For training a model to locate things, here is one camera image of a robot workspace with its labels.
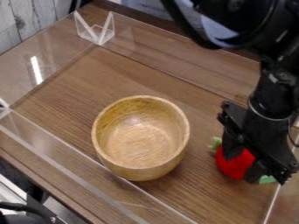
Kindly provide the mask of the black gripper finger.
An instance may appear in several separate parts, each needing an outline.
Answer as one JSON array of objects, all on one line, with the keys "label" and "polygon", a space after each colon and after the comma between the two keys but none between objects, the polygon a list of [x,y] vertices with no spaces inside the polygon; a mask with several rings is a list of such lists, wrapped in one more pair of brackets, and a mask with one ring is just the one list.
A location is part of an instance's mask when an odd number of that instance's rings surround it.
[{"label": "black gripper finger", "polygon": [[250,184],[257,184],[260,180],[269,175],[268,162],[264,159],[257,159],[253,165],[248,168],[244,180]]},{"label": "black gripper finger", "polygon": [[222,148],[228,161],[237,158],[245,149],[242,134],[229,127],[224,129]]}]

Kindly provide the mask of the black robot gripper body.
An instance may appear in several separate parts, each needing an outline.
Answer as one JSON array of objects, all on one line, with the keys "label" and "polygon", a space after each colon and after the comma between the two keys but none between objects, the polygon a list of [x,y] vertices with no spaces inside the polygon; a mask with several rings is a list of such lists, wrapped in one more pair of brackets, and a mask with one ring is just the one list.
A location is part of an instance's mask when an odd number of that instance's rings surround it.
[{"label": "black robot gripper body", "polygon": [[221,107],[218,120],[224,129],[229,127],[242,134],[245,148],[256,160],[264,159],[268,163],[268,176],[284,185],[299,172],[299,161],[288,142],[290,118],[266,118],[253,108],[244,108],[232,101],[225,101]]}]

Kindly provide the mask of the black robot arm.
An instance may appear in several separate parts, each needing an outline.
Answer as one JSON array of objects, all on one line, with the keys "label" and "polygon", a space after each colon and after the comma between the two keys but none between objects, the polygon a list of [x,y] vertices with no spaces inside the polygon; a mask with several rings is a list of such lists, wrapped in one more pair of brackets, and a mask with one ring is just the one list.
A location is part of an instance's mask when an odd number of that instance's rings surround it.
[{"label": "black robot arm", "polygon": [[299,118],[299,0],[189,0],[203,32],[175,0],[161,0],[173,20],[198,44],[245,49],[261,57],[261,75],[248,106],[225,101],[217,164],[225,175],[257,183],[270,176],[285,184],[299,172],[292,127]]}]

